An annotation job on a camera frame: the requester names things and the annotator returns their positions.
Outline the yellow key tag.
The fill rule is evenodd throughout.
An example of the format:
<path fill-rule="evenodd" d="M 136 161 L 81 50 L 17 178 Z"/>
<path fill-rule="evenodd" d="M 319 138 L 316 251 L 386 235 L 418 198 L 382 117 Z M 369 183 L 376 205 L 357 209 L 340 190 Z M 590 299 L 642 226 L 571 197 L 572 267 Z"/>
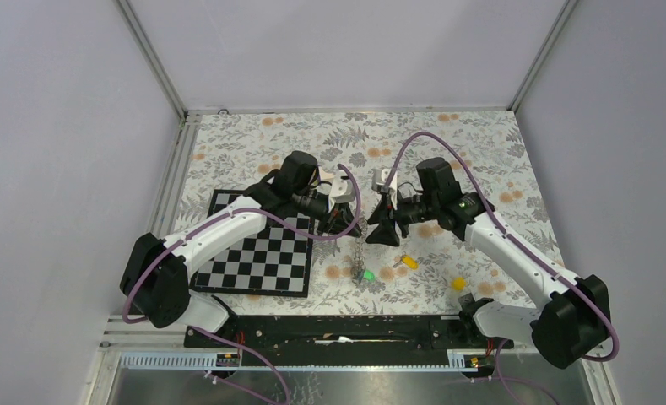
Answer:
<path fill-rule="evenodd" d="M 393 267 L 400 267 L 404 265 L 412 270 L 417 270 L 419 268 L 419 263 L 409 255 L 402 255 L 393 265 Z"/>

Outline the green key tag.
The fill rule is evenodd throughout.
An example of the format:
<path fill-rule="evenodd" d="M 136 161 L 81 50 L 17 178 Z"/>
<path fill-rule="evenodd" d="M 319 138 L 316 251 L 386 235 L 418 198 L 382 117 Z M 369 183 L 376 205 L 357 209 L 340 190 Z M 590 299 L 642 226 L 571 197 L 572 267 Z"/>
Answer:
<path fill-rule="evenodd" d="M 373 272 L 369 270 L 365 270 L 363 272 L 363 279 L 368 280 L 368 281 L 374 281 L 376 279 L 376 276 Z"/>

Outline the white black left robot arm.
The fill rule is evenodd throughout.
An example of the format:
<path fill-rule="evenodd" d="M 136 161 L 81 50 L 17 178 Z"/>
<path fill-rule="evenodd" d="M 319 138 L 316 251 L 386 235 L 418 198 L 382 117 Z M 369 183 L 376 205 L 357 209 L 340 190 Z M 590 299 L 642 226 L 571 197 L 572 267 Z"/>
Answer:
<path fill-rule="evenodd" d="M 218 299 L 194 291 L 190 281 L 209 259 L 235 243 L 280 224 L 308 240 L 336 240 L 359 229 L 360 187 L 345 165 L 324 174 L 317 159 L 302 151 L 247 187 L 231 204 L 183 231 L 159 238 L 140 236 L 122 280 L 127 324 L 156 328 L 181 324 L 203 331 L 215 346 L 236 338 L 231 313 Z"/>

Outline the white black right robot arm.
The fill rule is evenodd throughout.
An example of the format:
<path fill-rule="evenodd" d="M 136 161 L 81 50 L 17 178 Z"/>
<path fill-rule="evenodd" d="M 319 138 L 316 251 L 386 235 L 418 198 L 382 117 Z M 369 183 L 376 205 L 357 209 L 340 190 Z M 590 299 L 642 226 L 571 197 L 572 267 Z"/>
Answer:
<path fill-rule="evenodd" d="M 493 299 L 464 304 L 458 326 L 463 343 L 478 348 L 490 338 L 507 338 L 534 346 L 565 369 L 612 337 L 609 291 L 600 278 L 581 278 L 542 254 L 478 192 L 463 192 L 444 159 L 424 160 L 416 170 L 421 189 L 411 197 L 401 196 L 391 170 L 374 170 L 371 188 L 381 200 L 368 219 L 375 228 L 367 243 L 398 247 L 410 225 L 435 221 L 484 253 L 533 302 L 531 308 Z"/>

